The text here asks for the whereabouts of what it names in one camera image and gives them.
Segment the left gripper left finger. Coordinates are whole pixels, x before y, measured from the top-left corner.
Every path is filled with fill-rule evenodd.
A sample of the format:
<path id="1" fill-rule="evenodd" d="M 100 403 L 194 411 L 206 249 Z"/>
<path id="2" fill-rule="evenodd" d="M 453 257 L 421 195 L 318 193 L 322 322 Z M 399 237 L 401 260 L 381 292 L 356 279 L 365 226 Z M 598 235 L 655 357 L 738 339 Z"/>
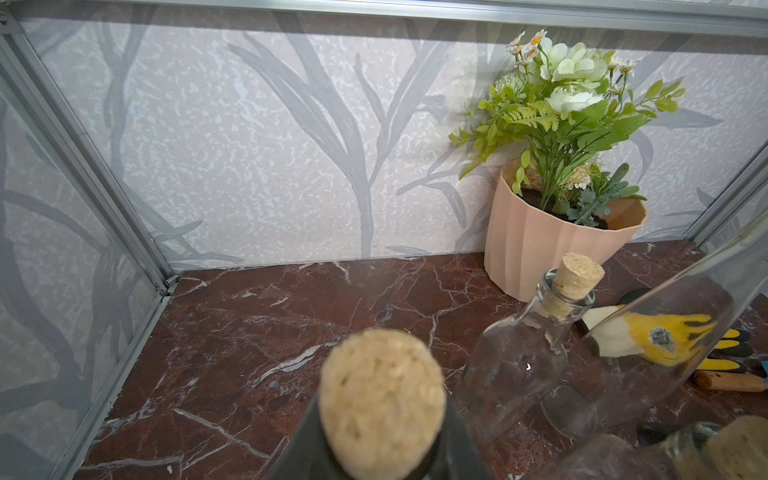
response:
<path id="1" fill-rule="evenodd" d="M 313 398 L 268 479 L 335 479 L 333 460 L 321 424 L 318 401 Z"/>

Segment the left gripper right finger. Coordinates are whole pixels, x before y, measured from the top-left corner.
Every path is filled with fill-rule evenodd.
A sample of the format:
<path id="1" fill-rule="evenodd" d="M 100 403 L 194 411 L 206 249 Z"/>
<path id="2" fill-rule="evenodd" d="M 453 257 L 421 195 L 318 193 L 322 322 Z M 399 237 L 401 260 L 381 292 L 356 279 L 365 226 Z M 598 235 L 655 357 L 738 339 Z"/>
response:
<path id="1" fill-rule="evenodd" d="M 471 436 L 453 407 L 446 409 L 441 430 L 441 479 L 492 480 L 492 472 L 485 463 Z"/>

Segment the short glass bottle gold label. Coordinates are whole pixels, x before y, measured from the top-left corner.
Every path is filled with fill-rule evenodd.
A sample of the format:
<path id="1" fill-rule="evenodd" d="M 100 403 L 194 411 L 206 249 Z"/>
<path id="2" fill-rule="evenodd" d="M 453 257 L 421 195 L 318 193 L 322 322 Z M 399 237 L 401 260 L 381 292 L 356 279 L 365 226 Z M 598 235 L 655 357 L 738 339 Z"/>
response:
<path id="1" fill-rule="evenodd" d="M 564 338 L 592 307 L 604 274 L 593 259 L 567 253 L 520 314 L 483 331 L 454 393 L 476 444 L 505 434 L 555 386 L 567 363 Z"/>

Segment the tall slim glass bottle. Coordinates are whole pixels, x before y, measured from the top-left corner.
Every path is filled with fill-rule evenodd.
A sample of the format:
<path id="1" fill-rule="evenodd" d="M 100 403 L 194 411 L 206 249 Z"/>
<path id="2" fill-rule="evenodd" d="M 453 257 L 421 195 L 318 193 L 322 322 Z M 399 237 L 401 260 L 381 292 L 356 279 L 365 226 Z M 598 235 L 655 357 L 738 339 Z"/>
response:
<path id="1" fill-rule="evenodd" d="M 678 389 L 767 280 L 767 216 L 591 327 L 541 402 L 563 436 L 583 440 L 649 410 Z"/>

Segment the glass bottle with red label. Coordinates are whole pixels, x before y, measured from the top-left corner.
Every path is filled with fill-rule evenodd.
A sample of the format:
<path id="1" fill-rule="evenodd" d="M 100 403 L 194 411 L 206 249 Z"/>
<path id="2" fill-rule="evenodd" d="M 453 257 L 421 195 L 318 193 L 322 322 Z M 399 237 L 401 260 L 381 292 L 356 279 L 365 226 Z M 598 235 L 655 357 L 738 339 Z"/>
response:
<path id="1" fill-rule="evenodd" d="M 402 330 L 345 338 L 322 365 L 318 409 L 326 440 L 354 479 L 404 479 L 432 448 L 446 414 L 442 369 Z"/>

